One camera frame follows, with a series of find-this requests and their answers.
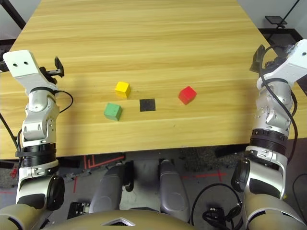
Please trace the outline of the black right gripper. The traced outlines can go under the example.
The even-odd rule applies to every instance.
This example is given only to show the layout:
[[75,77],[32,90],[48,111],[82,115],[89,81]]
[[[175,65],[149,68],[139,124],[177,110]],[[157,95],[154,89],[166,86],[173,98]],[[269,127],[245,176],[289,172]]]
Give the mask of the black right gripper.
[[[260,45],[258,49],[255,51],[253,55],[253,60],[252,60],[252,63],[249,69],[250,71],[255,72],[255,73],[260,72],[260,59],[262,55],[264,54],[264,51],[265,51],[264,45]],[[287,59],[286,57],[278,56],[274,60],[266,62],[264,65],[263,71],[273,72],[278,67],[280,67],[286,61],[286,59]]]

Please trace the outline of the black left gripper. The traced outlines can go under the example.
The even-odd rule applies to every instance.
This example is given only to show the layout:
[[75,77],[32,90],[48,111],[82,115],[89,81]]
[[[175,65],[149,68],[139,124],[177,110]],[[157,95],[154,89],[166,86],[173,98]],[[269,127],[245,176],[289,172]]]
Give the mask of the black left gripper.
[[[55,78],[53,78],[53,76],[60,76],[60,77],[64,77],[64,67],[60,61],[60,59],[58,57],[55,57],[54,59],[55,62],[55,67],[57,69],[55,70],[46,70],[45,67],[40,67],[39,70],[40,72],[44,75],[44,77],[46,78],[47,81],[53,83],[53,84],[57,84],[57,80]],[[6,63],[4,61],[0,62],[0,71],[9,71]]]

